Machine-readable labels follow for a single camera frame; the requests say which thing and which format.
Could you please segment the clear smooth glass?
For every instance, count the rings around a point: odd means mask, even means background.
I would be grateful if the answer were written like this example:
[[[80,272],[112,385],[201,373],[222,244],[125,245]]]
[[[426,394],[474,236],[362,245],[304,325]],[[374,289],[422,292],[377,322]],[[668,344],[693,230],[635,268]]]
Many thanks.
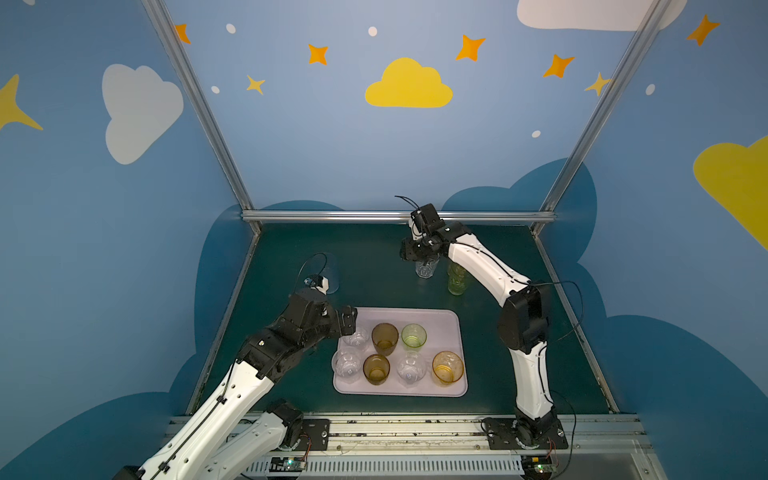
[[[415,263],[415,273],[421,279],[430,279],[433,277],[438,263],[439,260],[437,258],[417,261]]]

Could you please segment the tall green glass front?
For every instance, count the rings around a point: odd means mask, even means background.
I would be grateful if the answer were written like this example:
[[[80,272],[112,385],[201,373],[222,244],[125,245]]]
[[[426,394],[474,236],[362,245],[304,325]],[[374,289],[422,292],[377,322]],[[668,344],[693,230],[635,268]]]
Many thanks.
[[[452,262],[447,270],[448,291],[455,296],[461,296],[467,290],[467,270],[458,263]]]

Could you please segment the clear faceted glass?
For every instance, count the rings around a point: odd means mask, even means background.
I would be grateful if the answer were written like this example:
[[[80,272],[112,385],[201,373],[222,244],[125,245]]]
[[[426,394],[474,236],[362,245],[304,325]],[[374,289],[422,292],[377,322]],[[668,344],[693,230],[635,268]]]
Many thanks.
[[[340,347],[344,349],[354,349],[365,351],[370,344],[370,332],[365,327],[357,327],[356,330],[340,339]]]
[[[426,375],[426,361],[418,352],[406,352],[398,361],[396,373],[406,387],[415,387]]]
[[[358,380],[361,376],[363,359],[356,350],[341,349],[334,353],[331,365],[335,380],[351,383]]]

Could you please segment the frosted blue tall cup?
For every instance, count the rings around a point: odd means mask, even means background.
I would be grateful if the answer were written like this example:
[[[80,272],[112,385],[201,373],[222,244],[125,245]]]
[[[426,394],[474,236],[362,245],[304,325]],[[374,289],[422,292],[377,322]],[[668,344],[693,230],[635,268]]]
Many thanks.
[[[327,280],[327,295],[334,294],[340,287],[340,268],[338,258],[331,252],[323,252],[323,269],[321,275]]]

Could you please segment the dark amber dimpled glass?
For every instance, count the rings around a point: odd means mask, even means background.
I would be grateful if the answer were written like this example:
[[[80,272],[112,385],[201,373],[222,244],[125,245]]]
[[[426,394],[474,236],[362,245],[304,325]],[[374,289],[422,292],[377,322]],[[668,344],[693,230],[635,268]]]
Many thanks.
[[[399,338],[397,327],[386,322],[377,324],[371,333],[371,340],[375,351],[385,357],[394,352]]]
[[[390,369],[388,358],[380,354],[368,356],[363,363],[364,377],[372,385],[383,384],[389,377]]]

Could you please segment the pale green small glass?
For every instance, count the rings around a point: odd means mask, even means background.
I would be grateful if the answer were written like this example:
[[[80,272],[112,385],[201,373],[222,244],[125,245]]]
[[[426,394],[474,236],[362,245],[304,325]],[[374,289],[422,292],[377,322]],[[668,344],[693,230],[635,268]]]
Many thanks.
[[[419,350],[426,344],[428,333],[422,325],[411,323],[401,329],[400,337],[406,349]]]

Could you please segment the lilac plastic tray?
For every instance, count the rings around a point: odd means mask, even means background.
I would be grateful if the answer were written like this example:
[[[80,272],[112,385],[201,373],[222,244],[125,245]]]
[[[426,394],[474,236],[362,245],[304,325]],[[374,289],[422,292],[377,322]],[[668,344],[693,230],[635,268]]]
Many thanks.
[[[468,379],[466,367],[463,378],[451,385],[440,384],[432,372],[433,357],[440,351],[453,351],[457,353],[464,362],[459,318],[454,312],[450,310],[360,307],[358,309],[357,327],[365,327],[370,332],[370,344],[368,348],[365,351],[356,350],[360,353],[363,363],[368,356],[376,353],[371,340],[373,328],[377,324],[384,322],[396,326],[399,331],[399,336],[401,329],[405,325],[411,323],[420,324],[428,333],[427,342],[419,350],[409,350],[405,348],[400,337],[394,352],[387,356],[391,366],[390,374],[388,379],[381,385],[370,384],[365,379],[363,370],[359,379],[351,383],[335,380],[333,373],[333,386],[337,392],[347,395],[446,398],[458,398],[467,392]],[[404,386],[399,381],[396,373],[397,363],[406,352],[418,352],[426,361],[427,373],[415,387]]]

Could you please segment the yellow amber smooth glass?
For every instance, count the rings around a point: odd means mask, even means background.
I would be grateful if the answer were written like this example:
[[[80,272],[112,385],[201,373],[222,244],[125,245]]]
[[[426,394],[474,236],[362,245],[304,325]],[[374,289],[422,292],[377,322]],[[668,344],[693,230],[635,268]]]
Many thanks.
[[[463,378],[465,365],[457,353],[444,350],[433,357],[432,372],[440,384],[451,385]]]

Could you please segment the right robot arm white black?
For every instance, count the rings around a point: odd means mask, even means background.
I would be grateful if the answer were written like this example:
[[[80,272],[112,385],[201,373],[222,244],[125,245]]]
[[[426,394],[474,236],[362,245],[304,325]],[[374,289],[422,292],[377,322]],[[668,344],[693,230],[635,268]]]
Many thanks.
[[[430,224],[411,218],[401,257],[421,262],[441,256],[471,274],[501,307],[497,332],[510,352],[516,381],[516,440],[524,448],[547,441],[560,428],[549,388],[549,299],[540,284],[506,265],[459,222]]]

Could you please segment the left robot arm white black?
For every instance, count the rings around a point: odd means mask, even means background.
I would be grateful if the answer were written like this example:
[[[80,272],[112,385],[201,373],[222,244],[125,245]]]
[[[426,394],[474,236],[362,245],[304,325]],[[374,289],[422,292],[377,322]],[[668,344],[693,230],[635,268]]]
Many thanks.
[[[234,441],[229,435],[250,409],[320,342],[349,336],[358,310],[335,308],[317,288],[292,294],[269,325],[250,335],[214,392],[153,456],[124,466],[118,479],[235,479],[257,458],[299,441],[303,414],[273,403]]]

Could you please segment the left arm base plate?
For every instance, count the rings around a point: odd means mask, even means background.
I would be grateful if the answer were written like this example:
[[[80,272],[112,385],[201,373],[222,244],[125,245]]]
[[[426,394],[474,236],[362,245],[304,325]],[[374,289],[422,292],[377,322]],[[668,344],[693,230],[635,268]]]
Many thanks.
[[[330,439],[330,421],[328,419],[304,419],[287,429],[280,445],[284,451],[326,451]]]

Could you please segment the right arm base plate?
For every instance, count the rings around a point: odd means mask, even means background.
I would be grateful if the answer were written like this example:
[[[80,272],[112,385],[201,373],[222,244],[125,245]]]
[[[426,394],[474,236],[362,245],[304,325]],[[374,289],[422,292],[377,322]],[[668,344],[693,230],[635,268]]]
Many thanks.
[[[486,417],[481,421],[491,450],[568,449],[569,442],[559,419]]]

